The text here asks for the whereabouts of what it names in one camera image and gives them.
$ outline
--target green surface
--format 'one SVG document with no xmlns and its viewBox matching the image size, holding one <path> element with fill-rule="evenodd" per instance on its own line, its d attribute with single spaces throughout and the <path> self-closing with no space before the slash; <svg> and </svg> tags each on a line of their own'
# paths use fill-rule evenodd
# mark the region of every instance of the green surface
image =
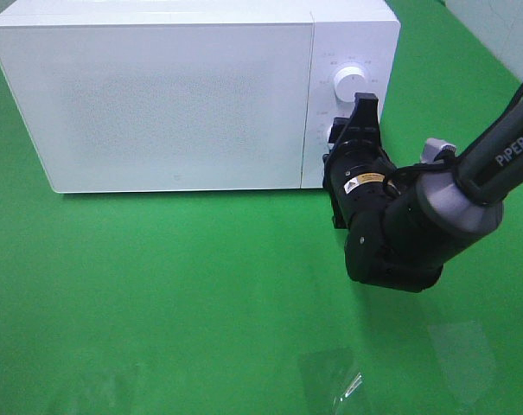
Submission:
<svg viewBox="0 0 523 415">
<path fill-rule="evenodd" d="M 517 82 L 439 2 L 391 6 L 403 165 Z M 322 191 L 57 195 L 0 73 L 0 414 L 523 413 L 523 185 L 421 294 L 350 282 L 330 216 Z"/>
</svg>

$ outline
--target white microwave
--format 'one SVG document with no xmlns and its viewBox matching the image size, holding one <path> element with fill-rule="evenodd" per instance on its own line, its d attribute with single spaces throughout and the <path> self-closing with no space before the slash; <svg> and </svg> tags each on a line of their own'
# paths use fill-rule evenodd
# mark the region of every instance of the white microwave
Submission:
<svg viewBox="0 0 523 415">
<path fill-rule="evenodd" d="M 398 35 L 381 0 L 17 0 L 0 65 L 56 192 L 320 188 Z"/>
</svg>

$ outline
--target white knob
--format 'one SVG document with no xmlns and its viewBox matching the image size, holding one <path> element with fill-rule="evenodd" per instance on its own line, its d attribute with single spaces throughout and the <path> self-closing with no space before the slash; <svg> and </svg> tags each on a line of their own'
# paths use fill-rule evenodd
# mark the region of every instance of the white knob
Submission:
<svg viewBox="0 0 523 415">
<path fill-rule="evenodd" d="M 360 67 L 343 67 L 334 77 L 336 97 L 343 102 L 354 102 L 355 93 L 367 91 L 367 76 Z"/>
</svg>

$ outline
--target yellow label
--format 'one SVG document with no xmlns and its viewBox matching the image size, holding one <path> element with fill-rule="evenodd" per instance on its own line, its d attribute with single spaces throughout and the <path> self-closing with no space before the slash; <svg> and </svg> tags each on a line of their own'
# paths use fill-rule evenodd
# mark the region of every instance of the yellow label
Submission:
<svg viewBox="0 0 523 415">
<path fill-rule="evenodd" d="M 346 195 L 349 195 L 354 188 L 359 187 L 361 184 L 383 181 L 384 175 L 381 175 L 380 173 L 363 173 L 353 179 L 349 179 L 349 181 L 344 184 L 344 190 L 346 191 Z"/>
</svg>

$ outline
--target robotic arm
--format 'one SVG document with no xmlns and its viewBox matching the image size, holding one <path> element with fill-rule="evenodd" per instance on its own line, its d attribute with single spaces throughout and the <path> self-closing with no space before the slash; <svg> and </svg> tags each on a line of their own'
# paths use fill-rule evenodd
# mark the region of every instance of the robotic arm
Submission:
<svg viewBox="0 0 523 415">
<path fill-rule="evenodd" d="M 422 163 L 397 169 L 380 142 L 378 100 L 357 93 L 335 118 L 324 160 L 336 228 L 349 230 L 349 277 L 421 291 L 443 264 L 501 223 L 502 200 L 523 183 L 523 85 L 504 113 L 460 156 L 429 138 Z"/>
</svg>

